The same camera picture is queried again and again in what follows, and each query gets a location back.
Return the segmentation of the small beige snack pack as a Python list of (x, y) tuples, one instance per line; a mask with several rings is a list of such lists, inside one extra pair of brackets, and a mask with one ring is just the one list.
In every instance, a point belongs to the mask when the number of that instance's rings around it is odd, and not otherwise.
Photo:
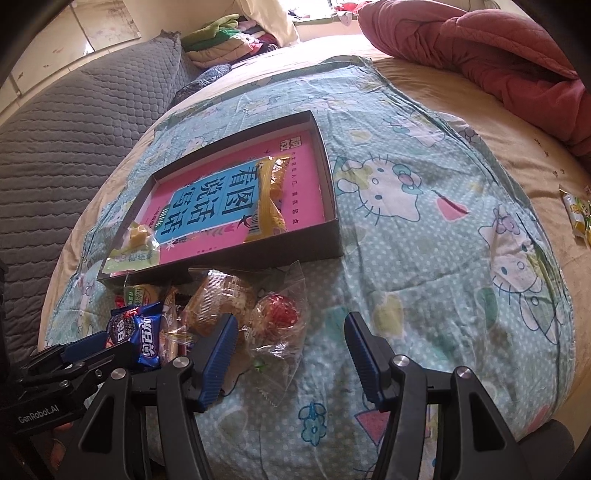
[(184, 318), (184, 307), (190, 297), (171, 287), (163, 301), (159, 329), (159, 358), (163, 366), (190, 348), (192, 336)]

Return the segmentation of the clear pack brown bread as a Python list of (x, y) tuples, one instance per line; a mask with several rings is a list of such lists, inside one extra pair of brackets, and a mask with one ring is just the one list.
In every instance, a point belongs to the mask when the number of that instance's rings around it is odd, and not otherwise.
[(249, 282), (209, 270), (184, 307), (183, 318), (191, 333), (208, 336), (223, 314), (231, 314), (238, 321), (238, 332), (243, 334), (255, 306), (256, 291)]

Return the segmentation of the hello kitty patterned blanket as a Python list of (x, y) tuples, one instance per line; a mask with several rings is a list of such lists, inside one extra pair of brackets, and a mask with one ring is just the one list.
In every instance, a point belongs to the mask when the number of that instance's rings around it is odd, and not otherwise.
[(106, 325), (97, 281), (116, 229), (148, 177), (236, 132), (311, 111), (328, 151), (342, 257), (304, 264), (307, 336), (280, 403), (252, 368), (197, 422), (219, 479), (362, 479), (385, 418), (370, 409), (344, 320), (427, 368), (472, 368), (512, 433), (565, 401), (575, 374), (573, 302), (541, 212), (466, 116), (413, 100), (355, 57), (267, 76), (169, 112), (109, 177), (115, 194), (85, 213), (75, 269), (47, 321), (46, 345)]

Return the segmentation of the yellow wafer bar pack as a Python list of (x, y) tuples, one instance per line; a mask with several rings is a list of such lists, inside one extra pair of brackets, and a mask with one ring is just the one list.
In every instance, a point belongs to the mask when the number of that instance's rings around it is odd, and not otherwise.
[(259, 196), (256, 212), (250, 219), (245, 243), (259, 241), (287, 231), (286, 222), (280, 213), (279, 202), (283, 198), (283, 182), (286, 179), (290, 155), (263, 157), (256, 164), (259, 178)]

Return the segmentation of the dark blue patterned cloth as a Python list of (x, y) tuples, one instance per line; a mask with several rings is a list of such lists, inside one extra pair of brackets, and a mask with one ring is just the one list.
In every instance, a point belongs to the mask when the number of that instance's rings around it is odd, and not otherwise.
[(231, 71), (230, 64), (219, 64), (214, 65), (204, 72), (200, 73), (197, 78), (181, 87), (173, 96), (169, 107), (172, 108), (175, 105), (183, 102), (186, 98), (204, 89), (206, 86), (211, 85), (215, 81), (221, 79)]

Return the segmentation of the green yellow candy pack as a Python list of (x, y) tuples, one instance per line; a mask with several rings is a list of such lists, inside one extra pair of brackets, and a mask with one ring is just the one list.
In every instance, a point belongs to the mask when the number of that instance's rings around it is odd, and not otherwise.
[(573, 235), (590, 245), (590, 202), (568, 192), (562, 185), (559, 192)]

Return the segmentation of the green yellow cake snack pack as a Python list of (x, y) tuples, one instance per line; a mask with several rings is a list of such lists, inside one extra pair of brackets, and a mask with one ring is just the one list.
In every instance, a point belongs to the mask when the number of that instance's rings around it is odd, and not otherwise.
[(160, 263), (160, 244), (153, 230), (144, 224), (133, 221), (121, 241), (114, 247), (104, 261), (102, 273), (116, 276), (157, 266)]

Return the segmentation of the round cake green label pack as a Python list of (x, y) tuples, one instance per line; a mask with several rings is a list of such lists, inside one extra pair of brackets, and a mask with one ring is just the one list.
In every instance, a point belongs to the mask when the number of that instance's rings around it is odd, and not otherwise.
[(161, 288), (149, 284), (125, 285), (123, 299), (126, 306), (149, 305), (159, 301)]

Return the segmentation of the grey quilted headboard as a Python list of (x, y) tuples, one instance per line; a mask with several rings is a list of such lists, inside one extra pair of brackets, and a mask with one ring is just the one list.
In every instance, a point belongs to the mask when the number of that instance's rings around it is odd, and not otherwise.
[(177, 32), (73, 70), (1, 126), (1, 325), (17, 363), (79, 216), (143, 133), (197, 77)]

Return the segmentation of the blue oreo cookie pack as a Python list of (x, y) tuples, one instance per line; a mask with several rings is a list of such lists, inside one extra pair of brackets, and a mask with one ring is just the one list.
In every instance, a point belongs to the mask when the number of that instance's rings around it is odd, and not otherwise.
[(130, 343), (139, 365), (145, 369), (158, 368), (162, 309), (161, 302), (113, 309), (106, 326), (105, 346)]

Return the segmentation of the clear pack red pastry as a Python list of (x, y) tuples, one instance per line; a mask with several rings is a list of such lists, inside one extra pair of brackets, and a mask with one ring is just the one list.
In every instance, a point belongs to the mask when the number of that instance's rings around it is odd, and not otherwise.
[(301, 263), (273, 271), (249, 314), (245, 345), (252, 359), (253, 384), (274, 407), (283, 401), (300, 366), (309, 317)]

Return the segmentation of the red quilted comforter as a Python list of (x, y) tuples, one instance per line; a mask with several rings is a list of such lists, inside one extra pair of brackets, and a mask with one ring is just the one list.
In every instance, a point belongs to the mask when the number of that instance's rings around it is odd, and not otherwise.
[(590, 94), (554, 39), (533, 20), (436, 1), (377, 1), (360, 9), (359, 23), (380, 51), (458, 72), (560, 140), (572, 155), (589, 155)]

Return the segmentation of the beige bed sheet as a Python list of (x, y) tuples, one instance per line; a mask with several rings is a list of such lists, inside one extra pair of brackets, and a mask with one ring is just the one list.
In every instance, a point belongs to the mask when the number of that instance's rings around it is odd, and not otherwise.
[[(355, 57), (369, 62), (394, 87), (430, 109), (441, 107), (453, 116), (466, 116), (474, 123), (481, 139), (501, 166), (520, 185), (532, 205), (540, 210), (543, 227), (551, 244), (558, 250), (557, 259), (572, 297), (575, 322), (573, 383), (565, 401), (550, 419), (563, 423), (572, 436), (583, 436), (590, 425), (590, 252), (572, 234), (559, 197), (559, 186), (582, 193), (590, 184), (590, 176), (557, 140), (510, 113), (499, 101), (470, 81), (449, 71), (389, 58), (370, 46), (363, 36), (318, 38), (247, 61), (168, 110), (139, 141), (169, 112), (180, 109), (194, 98), (208, 100), (267, 76), (339, 57)], [(82, 220), (83, 215), (97, 213), (113, 199), (115, 190), (107, 183), (109, 177), (79, 217), (65, 245), (73, 242), (81, 246), (89, 230)], [(38, 339), (40, 347), (49, 346), (44, 342), (48, 318), (75, 269), (75, 254), (66, 252), (65, 245), (43, 305)]]

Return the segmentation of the stack of folded clothes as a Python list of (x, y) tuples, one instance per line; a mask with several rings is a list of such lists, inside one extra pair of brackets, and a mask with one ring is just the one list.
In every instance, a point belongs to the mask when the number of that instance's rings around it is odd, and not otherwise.
[(201, 70), (233, 65), (280, 48), (273, 34), (238, 14), (223, 16), (181, 38), (190, 61)]

